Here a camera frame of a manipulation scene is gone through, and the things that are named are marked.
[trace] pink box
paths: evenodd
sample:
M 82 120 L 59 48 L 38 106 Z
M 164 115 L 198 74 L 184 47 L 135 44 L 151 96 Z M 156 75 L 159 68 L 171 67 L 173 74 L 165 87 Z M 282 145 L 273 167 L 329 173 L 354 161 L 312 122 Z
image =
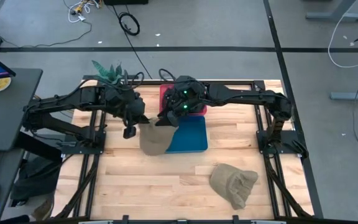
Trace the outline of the pink box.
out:
M 164 97 L 164 93 L 167 89 L 173 88 L 173 84 L 162 84 L 160 85 L 160 112 L 162 111 L 162 98 Z M 190 113 L 192 116 L 204 116 L 206 114 L 206 106 L 199 113 Z

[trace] gray floor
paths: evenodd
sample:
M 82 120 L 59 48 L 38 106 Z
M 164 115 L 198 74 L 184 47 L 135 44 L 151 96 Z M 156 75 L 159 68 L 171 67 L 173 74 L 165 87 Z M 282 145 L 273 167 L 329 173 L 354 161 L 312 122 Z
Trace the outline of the gray floor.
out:
M 327 47 L 335 24 L 307 21 L 305 13 L 329 11 L 338 3 L 271 0 L 282 47 Z M 131 37 L 137 47 L 274 46 L 264 5 L 259 0 L 150 0 L 148 5 L 129 9 L 141 25 L 140 35 Z M 358 1 L 351 12 L 358 12 Z M 92 33 L 56 47 L 129 46 L 116 18 L 105 7 L 99 11 L 91 8 L 91 13 L 85 16 L 93 23 Z M 10 0 L 0 12 L 0 35 L 17 45 L 72 39 L 87 29 L 86 24 L 67 21 L 67 9 L 61 0 L 50 0 L 48 4 Z M 356 38 L 358 23 L 343 23 L 333 47 L 350 47 Z M 154 78 L 159 68 L 196 78 L 282 78 L 275 53 L 139 52 L 139 56 Z M 352 103 L 329 99 L 331 91 L 357 90 L 358 68 L 338 68 L 326 53 L 285 53 L 284 57 L 324 217 L 358 220 L 358 143 L 352 133 Z M 358 63 L 358 53 L 333 57 L 341 65 Z M 83 75 L 96 72 L 91 60 L 105 66 L 122 63 L 130 73 L 143 71 L 132 52 L 0 53 L 0 60 L 10 67 L 42 68 L 44 75 L 37 90 L 40 96 L 64 94 L 74 88 Z M 358 131 L 358 104 L 356 121 Z

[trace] blue box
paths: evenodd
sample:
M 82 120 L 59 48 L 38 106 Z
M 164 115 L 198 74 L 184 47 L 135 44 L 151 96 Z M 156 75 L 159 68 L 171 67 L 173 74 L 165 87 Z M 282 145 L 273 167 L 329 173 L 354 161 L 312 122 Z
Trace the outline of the blue box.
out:
M 179 127 L 165 153 L 204 152 L 208 148 L 204 116 L 179 118 Z

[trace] green plant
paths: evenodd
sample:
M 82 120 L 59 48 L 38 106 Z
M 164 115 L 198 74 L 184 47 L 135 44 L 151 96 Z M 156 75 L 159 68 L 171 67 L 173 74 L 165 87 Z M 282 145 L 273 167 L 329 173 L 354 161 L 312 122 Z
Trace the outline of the green plant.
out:
M 121 78 L 125 75 L 128 76 L 128 72 L 127 70 L 124 70 L 124 75 L 122 74 L 122 68 L 121 68 L 121 64 L 119 64 L 117 66 L 116 69 L 114 69 L 113 65 L 110 66 L 110 70 L 106 70 L 101 64 L 99 64 L 98 62 L 95 62 L 94 60 L 92 60 L 93 66 L 97 69 L 97 71 L 99 72 L 99 76 L 101 78 L 104 78 L 106 80 L 108 80 L 109 82 L 111 82 L 112 84 L 117 84 Z

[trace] burlap sack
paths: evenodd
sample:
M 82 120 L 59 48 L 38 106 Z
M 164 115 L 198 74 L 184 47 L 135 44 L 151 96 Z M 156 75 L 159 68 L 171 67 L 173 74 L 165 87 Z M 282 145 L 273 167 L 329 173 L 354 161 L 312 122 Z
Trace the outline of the burlap sack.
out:
M 219 164 L 212 173 L 209 184 L 216 193 L 238 210 L 246 206 L 258 173 L 243 171 L 227 164 Z
M 149 124 L 139 124 L 140 148 L 149 156 L 164 154 L 177 130 L 172 126 L 156 126 L 157 121 L 158 118 L 151 118 Z

